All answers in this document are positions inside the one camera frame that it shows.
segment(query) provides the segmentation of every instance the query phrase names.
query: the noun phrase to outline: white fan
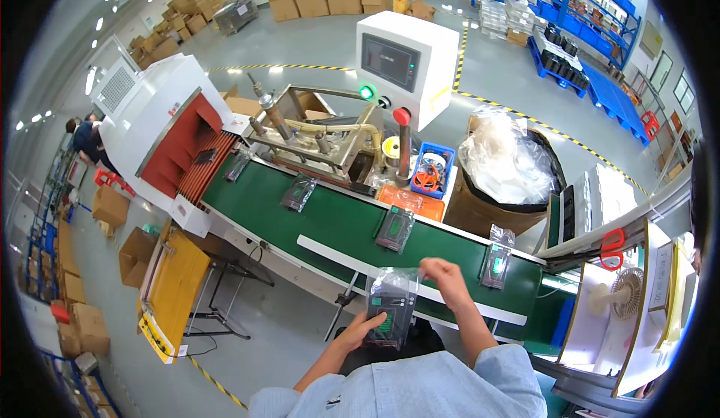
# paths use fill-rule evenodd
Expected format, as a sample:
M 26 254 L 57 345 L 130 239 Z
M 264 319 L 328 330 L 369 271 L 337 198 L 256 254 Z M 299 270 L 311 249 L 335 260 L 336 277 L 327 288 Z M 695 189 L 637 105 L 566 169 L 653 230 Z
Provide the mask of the white fan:
M 618 273 L 613 287 L 601 283 L 589 294 L 588 310 L 591 315 L 600 316 L 607 306 L 613 315 L 626 320 L 637 315 L 640 309 L 643 271 L 640 268 L 625 268 Z

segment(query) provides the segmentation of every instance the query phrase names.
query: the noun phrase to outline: human hand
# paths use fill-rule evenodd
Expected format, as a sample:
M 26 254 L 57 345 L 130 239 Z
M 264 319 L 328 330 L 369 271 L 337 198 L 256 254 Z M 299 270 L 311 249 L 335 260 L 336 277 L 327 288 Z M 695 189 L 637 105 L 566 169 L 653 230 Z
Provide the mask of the human hand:
M 373 327 L 378 327 L 385 322 L 387 314 L 383 312 L 371 319 L 366 318 L 367 311 L 355 315 L 352 323 L 330 344 L 335 345 L 339 351 L 345 352 L 346 354 L 356 350 L 362 344 L 365 335 L 367 335 Z
M 473 298 L 467 291 L 465 279 L 458 265 L 440 258 L 424 258 L 420 261 L 420 270 L 425 273 L 427 279 L 437 284 L 440 295 L 450 310 L 457 313 L 468 305 L 472 305 L 475 309 Z

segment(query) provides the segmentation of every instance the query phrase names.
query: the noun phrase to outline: window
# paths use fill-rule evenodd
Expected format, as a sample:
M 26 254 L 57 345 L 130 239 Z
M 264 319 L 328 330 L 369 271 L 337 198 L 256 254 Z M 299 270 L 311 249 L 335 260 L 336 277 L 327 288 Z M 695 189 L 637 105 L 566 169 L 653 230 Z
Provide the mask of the window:
M 655 71 L 652 72 L 652 76 L 650 77 L 650 85 L 653 86 L 655 91 L 660 91 L 662 84 L 668 79 L 667 76 L 670 74 L 671 68 L 672 60 L 668 54 L 663 51 L 660 55 L 660 60 L 658 60 L 657 65 L 655 65 Z
M 693 90 L 690 88 L 690 83 L 685 76 L 685 70 L 683 69 L 673 93 L 675 94 L 675 98 L 678 99 L 682 111 L 687 114 L 688 110 L 690 110 L 690 105 L 695 100 L 695 93 L 693 93 Z

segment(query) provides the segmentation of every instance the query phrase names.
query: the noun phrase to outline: light blue shirt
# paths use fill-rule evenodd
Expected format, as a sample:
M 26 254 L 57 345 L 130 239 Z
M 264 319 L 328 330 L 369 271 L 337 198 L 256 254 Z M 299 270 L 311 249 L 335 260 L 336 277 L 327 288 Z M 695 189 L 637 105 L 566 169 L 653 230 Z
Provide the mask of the light blue shirt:
M 250 417 L 546 417 L 545 399 L 527 352 L 488 348 L 475 369 L 447 351 L 373 363 L 350 376 L 326 374 L 301 394 L 263 388 L 250 398 Z

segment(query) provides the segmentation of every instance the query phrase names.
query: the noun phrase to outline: person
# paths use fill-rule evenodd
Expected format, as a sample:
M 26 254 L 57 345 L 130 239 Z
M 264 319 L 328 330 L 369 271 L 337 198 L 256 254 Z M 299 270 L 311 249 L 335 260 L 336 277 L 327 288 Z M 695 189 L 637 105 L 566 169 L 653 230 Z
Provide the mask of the person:
M 293 387 L 263 388 L 249 416 L 276 417 L 545 417 L 530 358 L 519 345 L 498 345 L 468 293 L 458 265 L 420 261 L 455 314 L 467 365 L 447 351 L 365 364 L 338 374 L 366 333 L 387 315 L 358 314 Z
M 77 124 L 74 119 L 70 118 L 65 124 L 65 130 L 68 134 L 73 135 L 73 148 L 80 154 L 80 158 L 93 168 L 97 162 L 102 162 L 105 167 L 120 176 L 115 169 L 107 153 L 102 146 L 99 132 L 100 121 L 92 121 L 87 119 Z

